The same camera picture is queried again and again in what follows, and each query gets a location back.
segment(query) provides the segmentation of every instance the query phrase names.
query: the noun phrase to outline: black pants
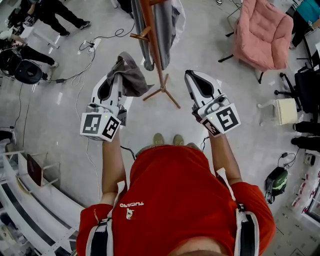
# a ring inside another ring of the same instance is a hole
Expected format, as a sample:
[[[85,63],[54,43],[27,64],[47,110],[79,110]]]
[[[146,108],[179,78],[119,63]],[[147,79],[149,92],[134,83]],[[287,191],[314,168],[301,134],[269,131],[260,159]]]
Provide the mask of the black pants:
[[[21,57],[23,60],[32,60],[37,62],[43,62],[47,63],[50,66],[52,66],[55,63],[55,60],[45,54],[42,54],[41,52],[36,51],[35,49],[32,49],[28,45],[22,48],[20,51]],[[46,73],[42,74],[42,79],[46,80],[48,75]]]
[[[302,18],[299,12],[295,11],[293,14],[293,29],[292,34],[295,33],[292,44],[297,47],[304,39],[306,31],[309,29],[309,24]]]
[[[57,31],[62,36],[67,34],[68,31],[59,23],[58,19],[56,18],[56,14],[72,23],[78,29],[85,23],[83,19],[75,16],[59,0],[43,0],[39,8],[39,19],[45,24],[51,26],[53,30]]]
[[[295,125],[295,130],[300,133],[310,133],[316,136],[320,136],[320,123],[299,122]]]
[[[300,149],[314,150],[320,152],[320,137],[297,137],[291,140],[293,145]]]
[[[12,138],[11,132],[5,131],[5,130],[0,130],[0,141],[5,140],[5,139],[11,140],[11,138]]]

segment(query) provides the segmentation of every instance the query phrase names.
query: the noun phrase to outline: white floor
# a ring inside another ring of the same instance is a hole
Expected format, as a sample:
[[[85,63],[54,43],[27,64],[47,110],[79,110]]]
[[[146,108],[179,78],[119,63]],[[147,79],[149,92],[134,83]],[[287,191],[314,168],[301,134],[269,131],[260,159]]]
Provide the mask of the white floor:
[[[264,191],[264,180],[277,166],[279,156],[283,152],[297,151],[290,143],[291,138],[296,135],[290,125],[259,126],[261,118],[268,118],[272,109],[260,111],[256,105],[276,98],[273,91],[283,86],[279,77],[280,71],[268,71],[259,85],[254,70],[247,64],[235,58],[218,63],[219,59],[232,53],[233,37],[227,38],[225,34],[232,31],[227,16],[236,9],[233,2],[224,0],[222,6],[218,6],[215,0],[182,2],[186,12],[186,27],[179,44],[171,50],[171,62],[165,71],[169,73],[167,88],[179,102],[181,109],[177,109],[162,93],[147,101],[135,98],[129,109],[127,126],[121,131],[121,144],[136,153],[152,142],[155,133],[161,132],[168,143],[175,134],[182,134],[186,143],[194,142],[200,146],[207,132],[191,115],[193,101],[189,96],[184,74],[187,69],[202,71],[223,81],[222,90],[235,103],[242,125],[229,132],[227,137],[240,166],[243,180],[259,186]],[[278,0],[274,4],[286,11],[292,2]],[[53,79],[71,77],[87,66],[90,57],[85,52],[78,54],[78,48],[84,40],[89,41],[97,36],[109,37],[120,28],[128,32],[134,23],[120,8],[114,9],[109,0],[69,0],[66,5],[78,17],[90,20],[92,26],[80,31],[60,19],[71,35],[68,38],[60,38],[60,48],[54,49],[50,54],[60,63]],[[1,10],[1,15],[8,15],[8,12],[5,14]],[[232,23],[237,15],[239,12],[231,18]],[[36,28],[52,39],[58,35],[41,21],[36,23]],[[37,38],[32,38],[29,45],[44,54],[47,54],[50,48]],[[111,69],[122,51],[127,51],[136,63],[140,64],[142,54],[136,39],[126,36],[102,40],[92,66],[85,72],[84,88],[77,103],[79,113],[85,111],[93,87]],[[289,68],[284,71],[291,81],[294,81],[295,71],[304,64],[296,58],[304,56],[303,44],[295,51],[289,52]],[[147,82],[155,84],[155,88],[150,90],[153,92],[159,86],[156,71],[146,71],[143,66],[140,68]],[[46,176],[49,180],[59,178],[58,186],[63,192],[81,205],[89,206],[98,202],[98,192],[96,171],[86,155],[87,138],[79,135],[80,121],[75,103],[81,86],[82,81],[79,85],[71,87],[70,80],[60,84],[42,81],[35,88],[24,84],[21,90],[21,114],[15,132],[19,148],[22,148],[24,143],[27,152],[48,151],[48,162],[61,162],[60,170],[49,170]],[[20,82],[7,80],[4,80],[0,87],[1,127],[14,125],[20,109],[20,88]],[[204,152],[211,159],[208,141]],[[97,167],[100,181],[102,143],[90,140],[88,154]],[[126,171],[129,172],[133,164],[132,156],[125,150],[123,156]],[[276,202],[270,206],[274,213],[292,194],[292,188],[300,178],[303,167],[302,157],[301,153],[296,164],[289,170],[286,193],[277,197]]]

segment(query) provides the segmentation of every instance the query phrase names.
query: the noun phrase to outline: teal object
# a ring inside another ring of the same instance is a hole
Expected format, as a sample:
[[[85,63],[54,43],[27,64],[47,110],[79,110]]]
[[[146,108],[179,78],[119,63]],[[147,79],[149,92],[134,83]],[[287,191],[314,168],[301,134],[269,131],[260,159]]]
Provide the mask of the teal object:
[[[316,22],[320,16],[320,7],[315,0],[304,0],[297,8],[296,11],[302,18],[309,23]]]

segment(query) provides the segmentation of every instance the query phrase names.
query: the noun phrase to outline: backpack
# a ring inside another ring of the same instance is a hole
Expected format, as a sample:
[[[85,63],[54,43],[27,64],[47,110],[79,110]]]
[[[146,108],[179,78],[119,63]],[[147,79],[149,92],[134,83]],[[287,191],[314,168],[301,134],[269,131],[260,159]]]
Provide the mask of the backpack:
[[[285,192],[288,180],[288,171],[283,167],[275,168],[264,181],[265,199],[269,204],[275,201],[275,197]]]

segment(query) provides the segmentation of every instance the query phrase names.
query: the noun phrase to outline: pink armchair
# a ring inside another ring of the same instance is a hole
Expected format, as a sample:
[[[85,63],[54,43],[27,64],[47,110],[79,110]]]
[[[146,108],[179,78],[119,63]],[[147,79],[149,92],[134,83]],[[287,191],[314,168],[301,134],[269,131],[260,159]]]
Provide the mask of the pink armchair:
[[[261,71],[258,80],[261,84],[265,71],[287,67],[293,26],[292,18],[267,0],[243,0],[235,30],[233,54],[219,62],[233,56],[239,58]]]

